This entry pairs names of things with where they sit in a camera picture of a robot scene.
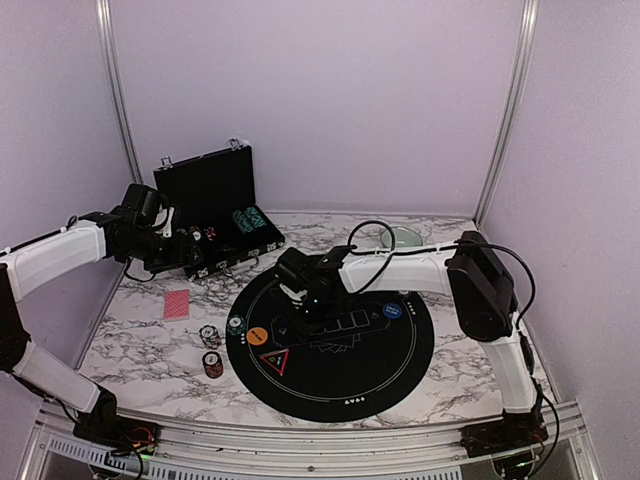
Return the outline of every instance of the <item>poker chip case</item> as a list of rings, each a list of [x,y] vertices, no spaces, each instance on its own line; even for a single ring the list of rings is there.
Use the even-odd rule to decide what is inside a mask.
[[[189,277],[226,272],[284,245],[256,205],[252,147],[232,145],[176,163],[165,157],[153,172],[158,190],[180,210],[177,227],[199,238],[204,262],[185,268]]]

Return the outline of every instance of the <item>marble tabletop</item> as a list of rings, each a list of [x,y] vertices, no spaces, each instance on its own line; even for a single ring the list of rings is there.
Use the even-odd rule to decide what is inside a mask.
[[[270,214],[286,246],[305,253],[326,253],[346,243],[351,229],[378,218],[420,233],[425,244],[455,240],[474,229],[469,220],[429,217]],[[356,243],[379,245],[375,229]],[[284,415],[260,402],[235,375],[224,342],[218,350],[224,373],[215,380],[203,371],[206,352],[198,332],[215,325],[224,335],[227,313],[242,288],[271,267],[283,250],[260,257],[251,270],[189,281],[181,271],[159,275],[149,283],[125,280],[84,358],[80,372],[111,390],[123,408],[199,421],[249,426],[300,428],[401,427],[467,420],[499,414],[500,391],[480,346],[460,327],[451,297],[422,295],[433,319],[436,345],[431,365],[415,390],[394,407],[348,423],[320,424]],[[187,320],[163,320],[165,293],[190,291]],[[535,376],[550,394],[544,371]]]

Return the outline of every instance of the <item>purple wall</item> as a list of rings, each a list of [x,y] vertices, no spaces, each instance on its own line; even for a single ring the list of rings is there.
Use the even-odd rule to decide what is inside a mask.
[[[148,182],[239,136],[264,208],[473,215],[522,2],[112,3]]]
[[[529,324],[608,479],[640,478],[639,155],[640,4],[541,2],[486,230],[534,271]]]
[[[0,245],[110,209],[128,184],[91,1],[0,5]],[[65,362],[80,353],[117,268],[83,267],[20,304],[36,342]],[[0,377],[0,478],[13,479],[37,397]]]

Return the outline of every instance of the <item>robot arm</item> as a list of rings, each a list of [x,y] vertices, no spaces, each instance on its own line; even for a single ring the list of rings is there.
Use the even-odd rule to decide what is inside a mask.
[[[502,393],[499,422],[466,427],[469,456],[531,445],[548,434],[541,415],[542,391],[532,378],[533,351],[516,326],[513,278],[477,232],[434,247],[360,252],[334,247],[320,261],[288,249],[276,264],[274,291],[291,307],[289,319],[307,338],[349,306],[355,294],[427,291],[452,295],[462,331],[476,340]]]
[[[111,213],[91,213],[0,253],[0,370],[78,411],[78,436],[118,441],[123,422],[116,416],[115,396],[36,345],[16,304],[50,280],[103,258],[121,263],[137,258],[151,273],[199,263],[195,240],[184,231],[171,234],[174,211],[157,191],[132,184]]]

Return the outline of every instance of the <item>warning triangle symbol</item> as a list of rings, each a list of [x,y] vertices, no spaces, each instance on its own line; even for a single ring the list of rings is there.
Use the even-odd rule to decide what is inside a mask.
[[[289,349],[278,350],[277,352],[265,353],[260,355],[260,360],[272,367],[280,376],[284,375],[284,369],[287,366],[287,359],[289,358]]]

